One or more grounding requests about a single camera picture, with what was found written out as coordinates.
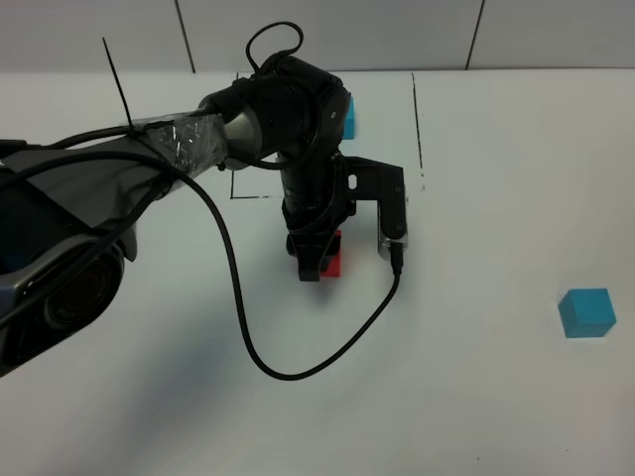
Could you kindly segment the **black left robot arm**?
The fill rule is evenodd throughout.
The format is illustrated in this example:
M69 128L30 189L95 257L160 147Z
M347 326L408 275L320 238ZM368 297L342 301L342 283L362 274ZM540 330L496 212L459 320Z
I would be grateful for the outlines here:
M99 317L137 255L136 222L212 169L280 173L290 255L315 282L354 210L338 147L350 94L286 54L185 113L48 146L1 145L1 370L10 373Z

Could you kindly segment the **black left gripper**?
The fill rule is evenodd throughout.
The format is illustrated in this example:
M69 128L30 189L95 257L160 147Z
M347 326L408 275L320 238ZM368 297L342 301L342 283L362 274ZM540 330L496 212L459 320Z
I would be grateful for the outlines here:
M281 172L286 247L297 259L302 282L320 281L320 264L335 232L326 233L356 213L356 201L347 196L343 165L341 151L332 151Z

